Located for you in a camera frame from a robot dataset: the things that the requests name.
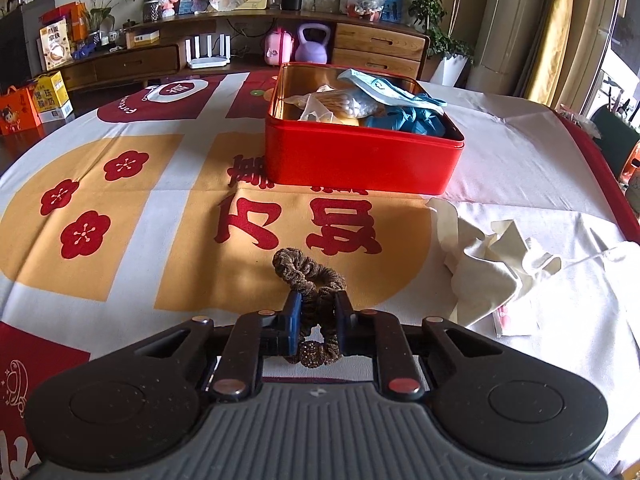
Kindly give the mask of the purple kettlebell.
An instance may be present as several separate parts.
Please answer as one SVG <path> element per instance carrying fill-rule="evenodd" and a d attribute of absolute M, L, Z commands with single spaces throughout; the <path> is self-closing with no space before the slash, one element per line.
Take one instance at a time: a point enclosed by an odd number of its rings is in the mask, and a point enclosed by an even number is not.
<path fill-rule="evenodd" d="M 312 41 L 306 38 L 306 32 L 322 32 L 323 40 L 321 42 Z M 298 28 L 298 47 L 295 51 L 294 58 L 296 62 L 326 64 L 328 62 L 328 52 L 326 47 L 331 38 L 331 29 L 329 26 L 320 23 L 305 23 Z"/>

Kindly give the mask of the white crumpled cloth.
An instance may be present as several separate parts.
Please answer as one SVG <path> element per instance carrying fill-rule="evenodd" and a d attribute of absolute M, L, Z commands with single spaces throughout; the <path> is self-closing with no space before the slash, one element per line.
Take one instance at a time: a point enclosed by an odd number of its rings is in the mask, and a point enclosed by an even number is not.
<path fill-rule="evenodd" d="M 562 259 L 523 236 L 512 220 L 496 221 L 484 233 L 458 215 L 453 204 L 432 198 L 435 234 L 451 274 L 456 304 L 445 315 L 470 326 L 527 295 L 544 278 L 562 269 Z"/>

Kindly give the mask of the brown fabric scrunchie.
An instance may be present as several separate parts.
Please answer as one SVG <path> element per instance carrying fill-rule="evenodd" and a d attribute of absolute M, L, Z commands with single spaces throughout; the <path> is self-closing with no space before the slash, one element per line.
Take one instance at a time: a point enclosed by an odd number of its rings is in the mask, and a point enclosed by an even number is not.
<path fill-rule="evenodd" d="M 281 248 L 272 258 L 277 276 L 302 296 L 300 329 L 292 364 L 318 368 L 342 357 L 337 335 L 335 295 L 346 290 L 345 279 L 297 248 Z"/>

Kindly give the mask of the golden window curtain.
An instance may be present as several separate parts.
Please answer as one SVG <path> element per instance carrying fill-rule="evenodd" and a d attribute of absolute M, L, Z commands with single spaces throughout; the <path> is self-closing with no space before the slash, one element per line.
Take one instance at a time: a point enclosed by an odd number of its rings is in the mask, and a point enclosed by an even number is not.
<path fill-rule="evenodd" d="M 597 89 L 620 0 L 542 0 L 514 94 L 583 112 Z"/>

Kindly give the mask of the red square tin box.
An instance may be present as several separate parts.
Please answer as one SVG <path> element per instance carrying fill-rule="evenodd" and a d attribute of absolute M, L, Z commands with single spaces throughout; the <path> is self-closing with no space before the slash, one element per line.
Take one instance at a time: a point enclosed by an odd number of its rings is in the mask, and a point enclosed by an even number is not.
<path fill-rule="evenodd" d="M 341 66 L 305 63 L 280 68 L 265 126 L 264 170 L 277 184 L 442 194 L 464 149 L 464 136 L 449 116 L 437 136 L 329 122 L 302 122 L 285 102 L 322 84 L 344 88 Z"/>

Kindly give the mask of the bagged cotton balls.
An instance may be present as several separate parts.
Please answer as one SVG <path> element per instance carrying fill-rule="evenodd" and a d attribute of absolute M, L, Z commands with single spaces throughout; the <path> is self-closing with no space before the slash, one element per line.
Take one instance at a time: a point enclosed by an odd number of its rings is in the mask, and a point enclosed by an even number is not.
<path fill-rule="evenodd" d="M 385 110 L 383 104 L 376 102 L 357 87 L 335 89 L 328 84 L 319 87 L 315 92 L 289 96 L 284 102 L 303 111 L 308 94 L 313 94 L 335 118 L 363 119 Z"/>

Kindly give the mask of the white tall planter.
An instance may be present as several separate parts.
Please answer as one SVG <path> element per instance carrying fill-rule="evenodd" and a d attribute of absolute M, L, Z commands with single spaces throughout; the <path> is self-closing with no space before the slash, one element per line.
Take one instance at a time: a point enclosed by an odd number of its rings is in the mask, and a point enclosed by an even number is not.
<path fill-rule="evenodd" d="M 465 55 L 450 56 L 442 58 L 431 76 L 433 84 L 440 84 L 445 87 L 454 87 L 462 75 L 469 58 Z"/>

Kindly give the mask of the small cream box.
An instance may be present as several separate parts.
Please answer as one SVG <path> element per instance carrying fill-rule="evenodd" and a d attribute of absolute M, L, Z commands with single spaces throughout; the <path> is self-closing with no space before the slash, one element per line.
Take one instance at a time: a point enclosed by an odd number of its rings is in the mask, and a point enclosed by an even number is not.
<path fill-rule="evenodd" d="M 152 46 L 160 42 L 160 32 L 126 32 L 126 48 L 137 49 Z"/>

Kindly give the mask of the tall green potted plant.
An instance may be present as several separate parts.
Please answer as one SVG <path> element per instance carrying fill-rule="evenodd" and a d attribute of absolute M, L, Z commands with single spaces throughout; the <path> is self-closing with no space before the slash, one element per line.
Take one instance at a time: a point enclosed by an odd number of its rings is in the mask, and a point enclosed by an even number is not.
<path fill-rule="evenodd" d="M 470 58 L 473 48 L 465 41 L 456 39 L 461 0 L 452 0 L 451 10 L 446 11 L 442 0 L 408 0 L 408 17 L 421 29 L 428 39 L 428 58 Z"/>

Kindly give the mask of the yellow carton box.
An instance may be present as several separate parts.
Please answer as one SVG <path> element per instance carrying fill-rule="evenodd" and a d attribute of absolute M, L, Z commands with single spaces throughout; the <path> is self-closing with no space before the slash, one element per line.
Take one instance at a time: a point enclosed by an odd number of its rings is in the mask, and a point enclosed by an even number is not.
<path fill-rule="evenodd" d="M 65 120 L 74 111 L 59 70 L 50 75 L 41 75 L 36 79 L 34 102 L 42 122 Z"/>

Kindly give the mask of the orange gift box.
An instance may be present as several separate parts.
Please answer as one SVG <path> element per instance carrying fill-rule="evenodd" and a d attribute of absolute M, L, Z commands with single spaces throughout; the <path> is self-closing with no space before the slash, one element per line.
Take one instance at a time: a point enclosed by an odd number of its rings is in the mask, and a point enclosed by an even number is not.
<path fill-rule="evenodd" d="M 0 128 L 2 136 L 38 128 L 41 119 L 28 87 L 11 86 L 0 99 Z"/>

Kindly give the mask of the white wifi router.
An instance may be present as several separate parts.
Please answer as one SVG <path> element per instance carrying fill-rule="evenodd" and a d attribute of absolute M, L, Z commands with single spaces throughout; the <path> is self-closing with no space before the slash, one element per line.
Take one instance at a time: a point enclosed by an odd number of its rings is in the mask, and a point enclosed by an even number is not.
<path fill-rule="evenodd" d="M 186 67 L 190 70 L 223 68 L 231 63 L 231 37 L 198 35 L 184 40 Z"/>

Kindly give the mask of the blue rubber glove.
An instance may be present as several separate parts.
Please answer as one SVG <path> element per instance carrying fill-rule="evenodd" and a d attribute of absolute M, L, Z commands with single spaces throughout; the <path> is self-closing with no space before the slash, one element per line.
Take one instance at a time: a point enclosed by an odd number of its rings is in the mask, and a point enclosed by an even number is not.
<path fill-rule="evenodd" d="M 386 106 L 385 110 L 363 119 L 368 128 L 385 129 L 419 136 L 442 138 L 446 128 L 442 116 L 427 108 Z"/>

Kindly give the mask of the small clear plastic bag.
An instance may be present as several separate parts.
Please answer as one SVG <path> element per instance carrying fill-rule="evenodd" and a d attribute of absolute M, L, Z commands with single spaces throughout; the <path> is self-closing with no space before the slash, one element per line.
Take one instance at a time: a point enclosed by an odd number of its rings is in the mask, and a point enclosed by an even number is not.
<path fill-rule="evenodd" d="M 300 122 L 333 122 L 334 114 L 313 94 L 306 96 L 305 106 L 300 114 Z"/>

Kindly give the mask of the cereal gift box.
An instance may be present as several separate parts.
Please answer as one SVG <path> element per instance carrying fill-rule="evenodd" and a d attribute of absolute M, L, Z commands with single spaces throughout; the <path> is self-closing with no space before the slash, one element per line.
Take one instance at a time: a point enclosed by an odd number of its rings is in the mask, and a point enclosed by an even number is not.
<path fill-rule="evenodd" d="M 53 70 L 72 57 L 72 46 L 68 36 L 68 26 L 63 18 L 40 29 L 40 46 L 45 70 Z"/>

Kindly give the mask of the blue plastic container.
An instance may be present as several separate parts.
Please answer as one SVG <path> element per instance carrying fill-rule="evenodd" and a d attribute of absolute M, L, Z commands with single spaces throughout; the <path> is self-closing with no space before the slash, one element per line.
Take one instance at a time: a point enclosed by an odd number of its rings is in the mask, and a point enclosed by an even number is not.
<path fill-rule="evenodd" d="M 399 24 L 402 22 L 402 7 L 404 0 L 386 0 L 381 13 L 381 20 L 387 23 Z"/>

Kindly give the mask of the wooden tv cabinet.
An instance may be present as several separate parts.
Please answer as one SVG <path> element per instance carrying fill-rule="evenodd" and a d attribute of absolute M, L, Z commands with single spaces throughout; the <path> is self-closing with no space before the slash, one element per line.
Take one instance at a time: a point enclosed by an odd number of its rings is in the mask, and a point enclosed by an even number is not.
<path fill-rule="evenodd" d="M 298 44 L 298 28 L 305 23 L 329 26 L 326 47 L 329 62 L 353 62 L 358 68 L 378 72 L 420 76 L 426 60 L 428 39 L 414 28 L 387 22 L 368 22 L 346 14 L 244 10 L 178 15 L 167 21 L 142 23 L 124 29 L 125 47 L 104 50 L 70 61 L 60 67 L 71 92 L 111 88 L 121 84 L 149 82 L 196 73 L 186 67 L 184 40 L 198 35 L 226 34 L 231 37 L 231 63 L 203 70 L 204 75 L 251 72 L 264 68 L 266 37 L 278 27 Z M 126 48 L 126 32 L 160 32 L 160 42 L 137 49 Z"/>

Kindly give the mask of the yellow rubber toy figure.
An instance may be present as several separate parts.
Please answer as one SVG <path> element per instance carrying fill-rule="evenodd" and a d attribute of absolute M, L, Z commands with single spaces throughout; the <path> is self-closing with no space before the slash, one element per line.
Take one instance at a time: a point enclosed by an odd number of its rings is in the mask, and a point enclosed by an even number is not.
<path fill-rule="evenodd" d="M 359 127 L 359 119 L 357 118 L 332 118 L 331 124 Z"/>

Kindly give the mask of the white standing air conditioner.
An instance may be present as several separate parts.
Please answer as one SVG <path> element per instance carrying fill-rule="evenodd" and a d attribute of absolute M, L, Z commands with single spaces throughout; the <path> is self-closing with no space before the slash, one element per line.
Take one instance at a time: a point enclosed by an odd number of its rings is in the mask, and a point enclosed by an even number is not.
<path fill-rule="evenodd" d="M 466 88 L 510 94 L 521 77 L 544 0 L 487 0 Z"/>

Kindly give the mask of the festive printed tablecloth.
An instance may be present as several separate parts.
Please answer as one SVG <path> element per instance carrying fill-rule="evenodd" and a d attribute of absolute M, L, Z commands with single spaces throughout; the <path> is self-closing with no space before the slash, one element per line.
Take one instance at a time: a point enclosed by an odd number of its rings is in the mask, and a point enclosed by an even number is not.
<path fill-rule="evenodd" d="M 145 90 L 39 142 L 1 179 L 1 474 L 39 463 L 22 404 L 36 385 L 191 314 L 228 323 L 285 297 L 271 266 L 296 247 L 341 272 L 358 308 L 402 322 L 480 305 L 497 273 L 451 281 L 420 194 L 300 188 L 260 177 L 267 101 L 250 76 Z M 465 147 L 444 197 L 454 226 L 510 223 L 536 283 L 509 344 L 593 382 L 608 402 L 596 463 L 639 456 L 639 249 L 551 110 L 436 84 Z"/>

